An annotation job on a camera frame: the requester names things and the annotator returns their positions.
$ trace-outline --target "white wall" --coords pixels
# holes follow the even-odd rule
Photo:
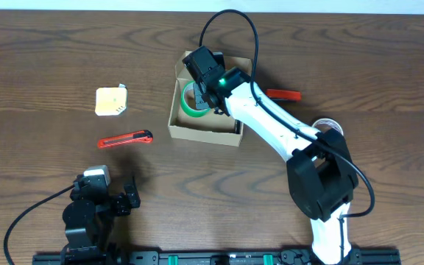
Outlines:
[[[424,14],[424,0],[0,0],[0,9]]]

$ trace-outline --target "wooden table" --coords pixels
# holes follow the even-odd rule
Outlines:
[[[142,205],[118,219],[123,244],[162,250],[310,245],[280,157],[246,128],[239,148],[171,139],[174,64],[197,46],[210,13],[0,11],[0,264],[20,212],[106,164],[113,191],[134,173]],[[251,14],[260,38],[258,84],[301,91],[283,105],[310,122],[341,123],[367,173],[375,210],[350,220],[360,247],[397,247],[424,264],[424,16]],[[252,57],[246,21],[225,15],[205,44]],[[129,89],[118,117],[94,113],[95,91]],[[150,145],[99,150],[98,139],[148,129]],[[364,185],[352,212],[366,208]],[[27,215],[10,237],[16,264],[60,251],[68,195]]]

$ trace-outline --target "cardboard box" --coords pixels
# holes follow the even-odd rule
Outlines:
[[[174,67],[176,73],[176,85],[174,87],[173,102],[169,113],[168,129],[173,138],[201,141],[211,144],[225,144],[238,146],[243,136],[243,123],[234,118],[217,115],[210,110],[199,118],[188,116],[181,108],[181,92],[184,85],[192,81],[192,77],[184,66],[182,60],[191,52],[185,52]],[[242,71],[251,74],[252,63],[250,59],[225,56],[225,67],[230,69],[238,67]],[[186,95],[188,105],[195,108],[194,95]]]

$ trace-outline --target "white and yellow object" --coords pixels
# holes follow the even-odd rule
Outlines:
[[[119,84],[118,88],[98,88],[96,90],[96,109],[98,116],[114,116],[127,109],[127,89]]]

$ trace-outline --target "green clip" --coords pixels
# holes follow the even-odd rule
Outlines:
[[[168,265],[177,265],[177,264],[178,264],[177,256],[169,256],[168,257]]]
[[[272,260],[271,254],[263,255],[264,265],[274,265],[274,261]]]

